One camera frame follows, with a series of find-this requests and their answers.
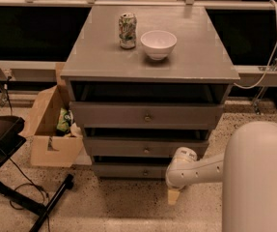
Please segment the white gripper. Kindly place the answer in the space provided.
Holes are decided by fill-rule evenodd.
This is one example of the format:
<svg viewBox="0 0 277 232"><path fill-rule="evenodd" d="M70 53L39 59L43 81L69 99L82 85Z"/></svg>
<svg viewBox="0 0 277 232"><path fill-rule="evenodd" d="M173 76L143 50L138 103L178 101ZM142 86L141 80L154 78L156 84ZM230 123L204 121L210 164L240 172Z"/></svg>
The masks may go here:
<svg viewBox="0 0 277 232"><path fill-rule="evenodd" d="M191 167L196 160L197 154L192 149L179 147L176 150L165 174L165 181L169 188L169 205L175 205L179 199L180 192L176 189L183 189L190 183L192 179Z"/></svg>

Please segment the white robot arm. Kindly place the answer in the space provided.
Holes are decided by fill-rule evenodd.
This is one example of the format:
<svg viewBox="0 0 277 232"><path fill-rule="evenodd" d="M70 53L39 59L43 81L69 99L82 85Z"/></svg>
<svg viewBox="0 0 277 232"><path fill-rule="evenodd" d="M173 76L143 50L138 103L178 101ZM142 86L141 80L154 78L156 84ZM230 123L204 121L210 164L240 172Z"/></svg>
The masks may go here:
<svg viewBox="0 0 277 232"><path fill-rule="evenodd" d="M277 123L241 126L224 153L207 159L179 147L165 180L170 205L186 186L220 182L222 232L277 232Z"/></svg>

